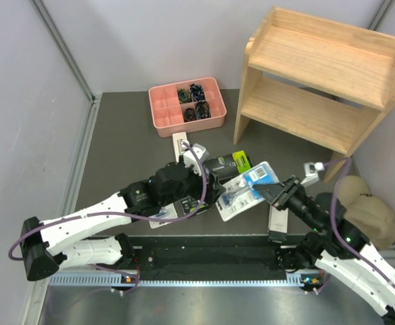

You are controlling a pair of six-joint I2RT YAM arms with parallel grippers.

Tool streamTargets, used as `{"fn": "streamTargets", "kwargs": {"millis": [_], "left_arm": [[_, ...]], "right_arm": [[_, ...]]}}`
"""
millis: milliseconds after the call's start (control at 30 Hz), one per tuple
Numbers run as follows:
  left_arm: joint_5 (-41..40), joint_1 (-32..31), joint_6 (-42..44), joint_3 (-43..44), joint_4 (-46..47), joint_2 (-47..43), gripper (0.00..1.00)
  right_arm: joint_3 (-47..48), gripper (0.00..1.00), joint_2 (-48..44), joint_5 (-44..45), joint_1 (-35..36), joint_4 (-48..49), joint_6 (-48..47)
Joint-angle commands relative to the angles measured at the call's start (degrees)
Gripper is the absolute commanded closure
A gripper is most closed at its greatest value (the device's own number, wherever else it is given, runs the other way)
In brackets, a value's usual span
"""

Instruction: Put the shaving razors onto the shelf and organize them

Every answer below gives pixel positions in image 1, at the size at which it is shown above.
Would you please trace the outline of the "white razor box dark end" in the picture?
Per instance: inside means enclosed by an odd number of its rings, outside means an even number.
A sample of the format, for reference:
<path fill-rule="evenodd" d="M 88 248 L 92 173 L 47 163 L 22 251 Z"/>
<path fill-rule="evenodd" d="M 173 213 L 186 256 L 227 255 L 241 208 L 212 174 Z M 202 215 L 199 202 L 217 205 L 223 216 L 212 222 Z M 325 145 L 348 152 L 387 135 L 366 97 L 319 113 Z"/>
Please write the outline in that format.
<path fill-rule="evenodd" d="M 287 224 L 288 214 L 291 212 L 289 209 L 282 211 L 277 210 L 275 207 L 270 207 L 269 210 L 269 238 L 273 242 L 282 243 L 287 238 Z M 311 214 L 309 212 L 292 212 L 299 217 L 306 224 L 311 223 Z"/>

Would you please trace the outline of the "blue white razor blister pack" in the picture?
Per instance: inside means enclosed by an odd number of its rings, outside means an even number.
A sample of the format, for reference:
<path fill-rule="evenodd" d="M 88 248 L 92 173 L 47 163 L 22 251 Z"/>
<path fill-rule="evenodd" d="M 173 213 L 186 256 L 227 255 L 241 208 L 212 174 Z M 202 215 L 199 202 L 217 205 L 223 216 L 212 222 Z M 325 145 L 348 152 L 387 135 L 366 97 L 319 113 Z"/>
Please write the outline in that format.
<path fill-rule="evenodd" d="M 276 183 L 279 183 L 279 179 L 267 161 L 228 181 L 223 185 L 225 192 L 215 204 L 221 219 L 228 222 L 264 201 L 264 198 L 253 188 L 254 185 Z"/>

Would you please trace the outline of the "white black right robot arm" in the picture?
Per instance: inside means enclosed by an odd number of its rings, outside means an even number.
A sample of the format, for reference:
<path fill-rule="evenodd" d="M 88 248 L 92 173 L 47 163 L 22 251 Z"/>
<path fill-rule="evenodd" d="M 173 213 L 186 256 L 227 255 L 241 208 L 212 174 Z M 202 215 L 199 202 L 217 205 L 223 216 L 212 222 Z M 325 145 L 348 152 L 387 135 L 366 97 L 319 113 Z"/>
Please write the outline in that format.
<path fill-rule="evenodd" d="M 288 210 L 312 228 L 287 255 L 294 267 L 317 267 L 337 278 L 366 301 L 384 321 L 395 324 L 395 269 L 371 239 L 346 214 L 365 196 L 365 184 L 345 176 L 332 193 L 312 198 L 297 177 L 253 186 L 279 211 Z"/>

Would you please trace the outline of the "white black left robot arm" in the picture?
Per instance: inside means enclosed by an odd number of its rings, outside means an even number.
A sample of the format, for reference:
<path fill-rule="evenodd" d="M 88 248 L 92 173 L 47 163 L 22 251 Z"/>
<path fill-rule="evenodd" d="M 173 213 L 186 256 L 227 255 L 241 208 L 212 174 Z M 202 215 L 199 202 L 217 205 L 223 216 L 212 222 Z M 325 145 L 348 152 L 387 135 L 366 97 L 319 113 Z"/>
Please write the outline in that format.
<path fill-rule="evenodd" d="M 218 175 L 203 164 L 170 162 L 148 179 L 70 215 L 45 221 L 28 218 L 17 243 L 26 279 L 35 282 L 64 268 L 90 264 L 128 268 L 135 256 L 126 234 L 105 240 L 92 237 L 136 220 L 155 221 L 164 207 L 188 196 L 212 206 L 224 192 Z"/>

